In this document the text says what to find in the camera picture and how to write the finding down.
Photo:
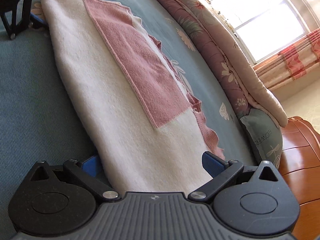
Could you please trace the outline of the pink and white knit sweater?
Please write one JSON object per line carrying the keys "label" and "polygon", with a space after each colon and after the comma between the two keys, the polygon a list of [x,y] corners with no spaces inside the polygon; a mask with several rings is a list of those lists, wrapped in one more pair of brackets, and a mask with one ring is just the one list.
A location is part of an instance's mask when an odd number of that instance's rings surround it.
{"label": "pink and white knit sweater", "polygon": [[57,69],[120,193],[190,193],[210,181],[202,154],[219,157],[201,103],[141,19],[104,0],[41,0]]}

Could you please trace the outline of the green flower pillow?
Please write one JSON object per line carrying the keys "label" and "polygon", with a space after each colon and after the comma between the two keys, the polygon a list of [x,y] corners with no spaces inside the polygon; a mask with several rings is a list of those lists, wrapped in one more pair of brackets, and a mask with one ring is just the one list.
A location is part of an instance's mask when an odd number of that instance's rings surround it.
{"label": "green flower pillow", "polygon": [[280,128],[265,112],[256,108],[251,108],[249,114],[240,118],[240,121],[246,130],[256,161],[270,161],[278,169],[283,149]]}

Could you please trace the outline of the blue floral bed sheet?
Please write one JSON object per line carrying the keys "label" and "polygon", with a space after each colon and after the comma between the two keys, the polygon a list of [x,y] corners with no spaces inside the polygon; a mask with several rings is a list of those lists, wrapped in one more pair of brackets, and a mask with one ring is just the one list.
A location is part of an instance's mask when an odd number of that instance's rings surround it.
{"label": "blue floral bed sheet", "polygon": [[[202,102],[206,124],[227,159],[254,165],[246,133],[218,80],[188,34],[157,0],[118,1],[142,19],[146,31]],[[41,14],[40,0],[33,0]],[[48,31],[29,28],[11,40],[1,29],[1,239],[15,229],[8,204],[38,160],[60,165],[85,160],[96,149],[84,130],[57,71]]]}

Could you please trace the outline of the folded floral quilt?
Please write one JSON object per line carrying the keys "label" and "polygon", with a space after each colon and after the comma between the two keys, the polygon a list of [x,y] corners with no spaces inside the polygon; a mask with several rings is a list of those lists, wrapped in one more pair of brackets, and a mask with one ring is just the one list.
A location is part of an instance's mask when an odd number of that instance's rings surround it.
{"label": "folded floral quilt", "polygon": [[223,88],[238,118],[252,107],[266,113],[276,126],[285,127],[287,115],[264,86],[238,43],[198,0],[157,0],[187,33]]}

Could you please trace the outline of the orange wooden headboard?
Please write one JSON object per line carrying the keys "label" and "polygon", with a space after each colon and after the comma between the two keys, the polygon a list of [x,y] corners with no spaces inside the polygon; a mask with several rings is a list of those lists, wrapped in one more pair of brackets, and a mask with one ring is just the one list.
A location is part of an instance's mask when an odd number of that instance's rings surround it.
{"label": "orange wooden headboard", "polygon": [[319,133],[306,120],[294,116],[281,129],[283,152],[279,172],[300,205],[293,230],[296,239],[319,237]]}

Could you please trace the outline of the pink striped curtain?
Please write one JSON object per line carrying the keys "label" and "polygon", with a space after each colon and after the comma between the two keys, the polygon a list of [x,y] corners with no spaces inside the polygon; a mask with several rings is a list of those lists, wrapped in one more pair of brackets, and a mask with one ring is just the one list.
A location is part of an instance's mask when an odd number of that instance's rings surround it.
{"label": "pink striped curtain", "polygon": [[256,64],[253,69],[266,88],[278,90],[319,68],[319,29]]}

